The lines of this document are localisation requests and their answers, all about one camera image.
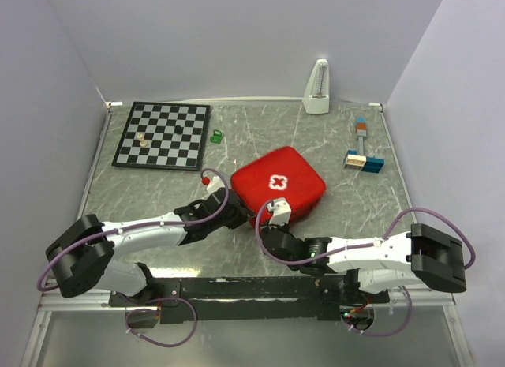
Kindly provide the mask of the red black medicine case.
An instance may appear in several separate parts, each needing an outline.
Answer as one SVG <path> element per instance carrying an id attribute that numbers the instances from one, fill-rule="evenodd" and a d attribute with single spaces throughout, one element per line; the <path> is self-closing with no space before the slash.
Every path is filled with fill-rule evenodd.
<path id="1" fill-rule="evenodd" d="M 230 177 L 232 190 L 253 212 L 268 200 L 283 197 L 291 208 L 290 221 L 306 217 L 320 202 L 325 181 L 290 146 L 277 148 L 239 168 Z"/>

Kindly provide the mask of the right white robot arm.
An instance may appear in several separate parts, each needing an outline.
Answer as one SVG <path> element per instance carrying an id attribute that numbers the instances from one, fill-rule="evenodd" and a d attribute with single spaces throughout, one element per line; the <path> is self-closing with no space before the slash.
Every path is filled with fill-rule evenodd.
<path id="1" fill-rule="evenodd" d="M 264 227 L 260 244 L 275 261 L 294 271 L 320 277 L 345 273 L 346 297 L 362 302 L 397 286 L 423 283 L 445 293 L 466 291 L 462 242 L 433 227 L 415 223 L 389 237 L 345 239 L 295 238 L 288 226 Z"/>

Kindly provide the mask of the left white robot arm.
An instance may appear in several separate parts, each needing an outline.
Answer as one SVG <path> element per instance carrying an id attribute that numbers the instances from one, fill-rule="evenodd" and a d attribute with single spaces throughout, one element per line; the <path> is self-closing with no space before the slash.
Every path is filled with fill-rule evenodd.
<path id="1" fill-rule="evenodd" d="M 46 270 L 64 298 L 96 288 L 118 291 L 147 305 L 155 298 L 152 274 L 145 264 L 122 263 L 123 256 L 199 242 L 222 227 L 233 230 L 253 215 L 235 192 L 224 188 L 151 219 L 111 223 L 84 215 L 47 248 Z"/>

